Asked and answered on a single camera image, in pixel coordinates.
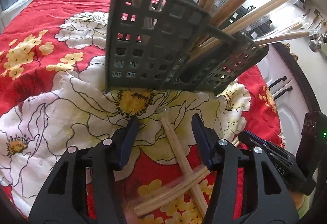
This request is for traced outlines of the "right hand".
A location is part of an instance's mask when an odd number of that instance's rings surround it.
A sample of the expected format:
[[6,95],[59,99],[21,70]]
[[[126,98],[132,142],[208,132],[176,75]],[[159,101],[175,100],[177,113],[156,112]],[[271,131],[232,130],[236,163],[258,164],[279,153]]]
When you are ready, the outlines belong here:
[[139,224],[139,219],[137,215],[130,210],[124,212],[127,224]]

